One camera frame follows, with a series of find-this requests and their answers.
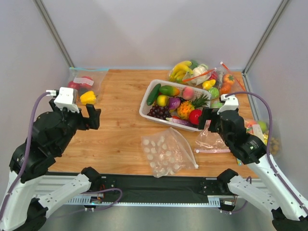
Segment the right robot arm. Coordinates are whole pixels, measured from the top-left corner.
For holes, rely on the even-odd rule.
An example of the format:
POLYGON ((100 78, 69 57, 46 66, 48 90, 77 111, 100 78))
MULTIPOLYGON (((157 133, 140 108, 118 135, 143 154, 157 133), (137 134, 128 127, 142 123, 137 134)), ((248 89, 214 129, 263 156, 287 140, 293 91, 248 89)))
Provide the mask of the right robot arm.
POLYGON ((198 127, 204 128, 206 121, 210 122, 208 130, 220 135, 231 153, 258 175, 269 193, 246 182, 229 168, 217 177, 221 191, 242 197, 268 215, 277 231, 306 231, 307 199, 280 171, 272 155, 267 154, 264 142, 247 133, 238 110, 220 112, 219 109, 204 108, 198 127))

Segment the fake pink peach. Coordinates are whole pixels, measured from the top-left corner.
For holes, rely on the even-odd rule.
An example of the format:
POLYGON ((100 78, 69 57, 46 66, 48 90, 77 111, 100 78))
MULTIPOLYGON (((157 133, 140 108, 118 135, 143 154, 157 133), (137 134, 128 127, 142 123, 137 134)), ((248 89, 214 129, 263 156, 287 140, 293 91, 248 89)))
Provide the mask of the fake pink peach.
POLYGON ((182 98, 185 100, 191 100, 194 98, 194 89, 192 87, 186 86, 182 90, 182 98))

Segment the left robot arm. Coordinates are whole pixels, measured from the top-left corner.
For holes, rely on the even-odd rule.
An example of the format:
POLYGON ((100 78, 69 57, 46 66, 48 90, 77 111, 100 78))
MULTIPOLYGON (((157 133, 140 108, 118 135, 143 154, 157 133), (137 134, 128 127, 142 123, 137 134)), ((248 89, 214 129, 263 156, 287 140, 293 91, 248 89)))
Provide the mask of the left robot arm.
POLYGON ((70 112, 59 109, 55 100, 49 102, 52 111, 40 114, 32 121, 30 136, 17 147, 9 167, 7 194, 0 209, 2 231, 37 231, 47 218, 72 197, 99 189, 100 174, 92 167, 84 168, 70 183, 41 198, 34 192, 42 177, 57 157, 61 157, 77 130, 97 130, 101 110, 87 104, 89 114, 84 117, 81 109, 70 112))

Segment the fake green cucumber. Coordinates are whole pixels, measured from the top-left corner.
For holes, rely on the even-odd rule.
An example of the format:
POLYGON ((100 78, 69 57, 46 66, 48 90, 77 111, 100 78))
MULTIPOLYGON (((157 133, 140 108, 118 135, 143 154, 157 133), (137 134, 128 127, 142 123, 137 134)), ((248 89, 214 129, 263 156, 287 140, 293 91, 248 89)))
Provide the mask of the fake green cucumber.
POLYGON ((154 88, 152 89, 152 91, 149 93, 147 100, 146 100, 146 104, 148 106, 151 106, 157 99, 158 95, 159 95, 159 88, 161 87, 161 84, 156 84, 154 86, 154 88))

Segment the polka dot zip bag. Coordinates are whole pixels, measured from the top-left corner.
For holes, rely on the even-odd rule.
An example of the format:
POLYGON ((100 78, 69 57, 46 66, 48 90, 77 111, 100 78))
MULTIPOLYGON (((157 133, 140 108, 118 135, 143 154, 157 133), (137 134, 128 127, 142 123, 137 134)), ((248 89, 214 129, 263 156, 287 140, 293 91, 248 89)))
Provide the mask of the polka dot zip bag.
POLYGON ((182 169, 199 168, 188 141, 173 128, 143 136, 141 149, 156 178, 175 175, 182 169))

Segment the fake yellow apple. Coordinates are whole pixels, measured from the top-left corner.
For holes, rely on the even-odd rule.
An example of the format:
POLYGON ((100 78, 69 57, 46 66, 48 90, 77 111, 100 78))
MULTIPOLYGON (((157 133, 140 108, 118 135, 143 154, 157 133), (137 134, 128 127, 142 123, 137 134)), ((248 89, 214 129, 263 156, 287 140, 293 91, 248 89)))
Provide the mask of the fake yellow apple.
POLYGON ((159 95, 156 99, 156 104, 161 107, 165 107, 168 105, 169 97, 166 95, 159 95))

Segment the fake mango yellow green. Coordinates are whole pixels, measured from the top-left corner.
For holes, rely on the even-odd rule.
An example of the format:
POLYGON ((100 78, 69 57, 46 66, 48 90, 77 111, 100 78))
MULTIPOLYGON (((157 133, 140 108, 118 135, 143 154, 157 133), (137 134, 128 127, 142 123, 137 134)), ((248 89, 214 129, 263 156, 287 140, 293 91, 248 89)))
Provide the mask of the fake mango yellow green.
POLYGON ((180 90, 173 86, 164 85, 159 88, 159 92, 169 97, 175 97, 179 95, 180 90))

